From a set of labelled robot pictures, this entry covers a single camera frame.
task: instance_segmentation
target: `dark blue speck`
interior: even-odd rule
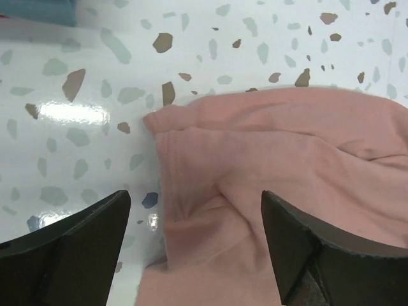
[[[158,193],[147,193],[145,198],[142,201],[142,205],[146,209],[150,209],[154,207],[154,205],[157,204],[157,201],[159,199],[159,194]]]
[[[30,219],[27,220],[28,229],[30,233],[40,229],[40,218],[32,215]]]

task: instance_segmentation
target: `teal fabric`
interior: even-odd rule
[[[77,24],[77,0],[0,0],[0,15],[62,26]]]

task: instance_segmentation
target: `white speckled tabletop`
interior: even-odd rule
[[[0,242],[118,189],[133,206],[109,305],[163,253],[145,114],[200,95],[329,85],[408,106],[402,0],[81,0],[78,27],[0,20]]]

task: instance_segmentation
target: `blue cloth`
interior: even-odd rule
[[[0,15],[74,27],[77,0],[0,0]]]

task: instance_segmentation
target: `cloth fold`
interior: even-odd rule
[[[395,102],[273,89],[167,106],[144,123],[161,163],[167,262],[144,271],[137,306],[281,305],[262,190],[408,246],[408,110]]]

